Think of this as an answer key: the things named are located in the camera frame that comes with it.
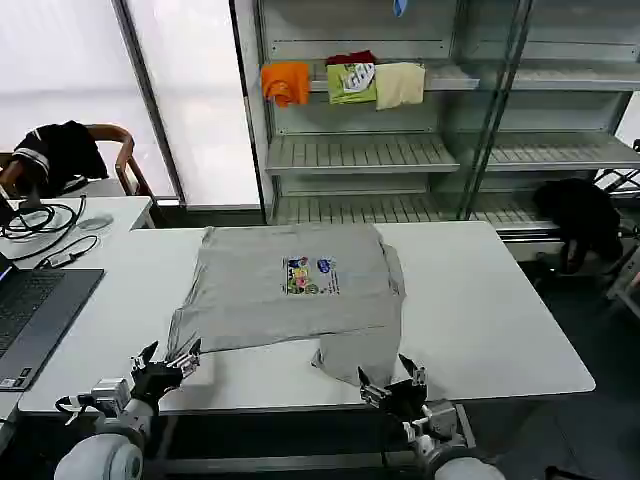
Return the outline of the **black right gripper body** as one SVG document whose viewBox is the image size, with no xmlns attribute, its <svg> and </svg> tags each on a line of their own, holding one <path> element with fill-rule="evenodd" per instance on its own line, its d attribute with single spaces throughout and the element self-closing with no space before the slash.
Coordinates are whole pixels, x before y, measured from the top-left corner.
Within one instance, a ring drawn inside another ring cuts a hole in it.
<svg viewBox="0 0 640 480">
<path fill-rule="evenodd" d="M 428 395 L 427 384 L 415 384 L 412 379 L 387 385 L 383 390 L 378 408 L 394 416 L 419 416 Z"/>
</svg>

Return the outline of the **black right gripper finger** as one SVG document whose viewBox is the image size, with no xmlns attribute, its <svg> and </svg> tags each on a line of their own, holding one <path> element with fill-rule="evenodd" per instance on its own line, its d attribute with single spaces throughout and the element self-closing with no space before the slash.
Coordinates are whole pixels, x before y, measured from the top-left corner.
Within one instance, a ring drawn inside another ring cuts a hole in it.
<svg viewBox="0 0 640 480">
<path fill-rule="evenodd" d="M 402 385 L 409 385 L 411 387 L 426 387 L 426 370 L 424 367 L 418 367 L 416 363 L 405 355 L 399 353 L 398 358 L 405 368 L 409 378 L 401 381 Z"/>
<path fill-rule="evenodd" d="M 357 375 L 363 401 L 383 401 L 391 395 L 387 389 L 375 385 L 360 366 L 357 367 Z"/>
</svg>

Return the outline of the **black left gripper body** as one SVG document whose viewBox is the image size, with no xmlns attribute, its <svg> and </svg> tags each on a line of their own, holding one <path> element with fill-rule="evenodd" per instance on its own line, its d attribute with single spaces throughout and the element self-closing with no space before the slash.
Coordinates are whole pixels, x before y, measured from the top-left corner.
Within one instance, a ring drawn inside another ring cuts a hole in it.
<svg viewBox="0 0 640 480">
<path fill-rule="evenodd" d="M 181 384 L 181 369 L 162 362 L 150 362 L 134 367 L 131 397 L 136 400 L 160 400 L 167 392 Z"/>
</svg>

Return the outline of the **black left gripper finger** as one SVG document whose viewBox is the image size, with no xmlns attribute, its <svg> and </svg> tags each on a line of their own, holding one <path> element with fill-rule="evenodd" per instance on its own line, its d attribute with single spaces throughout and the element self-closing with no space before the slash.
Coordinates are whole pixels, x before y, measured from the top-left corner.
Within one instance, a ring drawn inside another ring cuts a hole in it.
<svg viewBox="0 0 640 480">
<path fill-rule="evenodd" d="M 201 340 L 197 339 L 189 350 L 167 363 L 167 367 L 178 369 L 183 376 L 192 375 L 200 365 Z"/>
<path fill-rule="evenodd" d="M 132 357 L 132 370 L 138 371 L 144 369 L 151 361 L 157 347 L 158 342 L 154 341 L 151 344 L 145 346 L 137 356 Z"/>
</svg>

